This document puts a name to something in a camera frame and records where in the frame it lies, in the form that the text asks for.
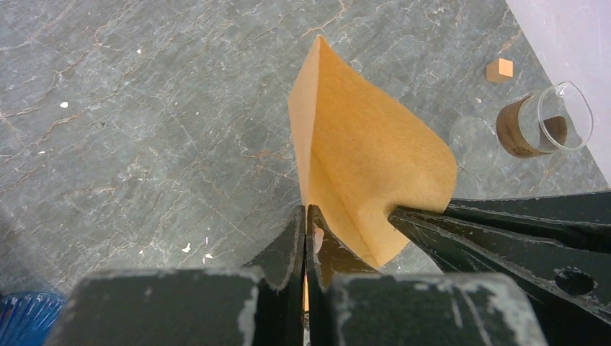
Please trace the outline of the brown paper coffee filter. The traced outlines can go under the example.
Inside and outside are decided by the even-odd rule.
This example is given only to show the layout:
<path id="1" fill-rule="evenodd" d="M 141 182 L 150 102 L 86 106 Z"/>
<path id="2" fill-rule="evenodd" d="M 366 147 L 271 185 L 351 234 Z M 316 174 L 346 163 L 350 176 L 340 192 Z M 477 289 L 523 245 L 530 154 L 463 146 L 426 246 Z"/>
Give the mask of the brown paper coffee filter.
<path id="1" fill-rule="evenodd" d="M 300 193 L 329 230 L 379 268 L 408 244 L 398 206 L 443 212 L 457 164 L 413 112 L 353 70 L 318 36 L 288 97 Z"/>

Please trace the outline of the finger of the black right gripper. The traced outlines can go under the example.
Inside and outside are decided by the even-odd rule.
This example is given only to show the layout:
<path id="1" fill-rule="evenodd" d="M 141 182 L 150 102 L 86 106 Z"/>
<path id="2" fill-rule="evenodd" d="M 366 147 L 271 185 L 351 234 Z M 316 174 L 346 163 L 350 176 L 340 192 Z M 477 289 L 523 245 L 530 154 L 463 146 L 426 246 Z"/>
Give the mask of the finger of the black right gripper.
<path id="1" fill-rule="evenodd" d="M 498 200 L 453 199 L 445 216 L 610 253 L 610 192 Z"/>
<path id="2" fill-rule="evenodd" d="M 498 272 L 540 321 L 610 324 L 610 255 L 410 208 L 388 221 L 445 272 Z"/>

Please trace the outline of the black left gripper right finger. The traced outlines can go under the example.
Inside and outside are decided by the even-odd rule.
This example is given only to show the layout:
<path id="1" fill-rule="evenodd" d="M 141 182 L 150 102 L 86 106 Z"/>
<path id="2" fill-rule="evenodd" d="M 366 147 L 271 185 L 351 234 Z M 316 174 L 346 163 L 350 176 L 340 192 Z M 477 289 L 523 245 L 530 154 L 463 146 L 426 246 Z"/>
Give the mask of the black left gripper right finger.
<path id="1" fill-rule="evenodd" d="M 496 273 L 382 275 L 308 206 L 312 345 L 545 345 L 518 285 Z"/>

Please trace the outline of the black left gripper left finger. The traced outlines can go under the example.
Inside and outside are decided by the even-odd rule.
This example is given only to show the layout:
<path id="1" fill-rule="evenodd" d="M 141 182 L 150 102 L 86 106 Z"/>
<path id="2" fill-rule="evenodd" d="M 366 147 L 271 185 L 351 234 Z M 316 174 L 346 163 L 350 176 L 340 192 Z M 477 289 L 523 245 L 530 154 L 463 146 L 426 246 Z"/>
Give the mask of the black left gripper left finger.
<path id="1" fill-rule="evenodd" d="M 109 270 L 82 280 L 48 345 L 302 345 L 306 210 L 242 267 Z"/>

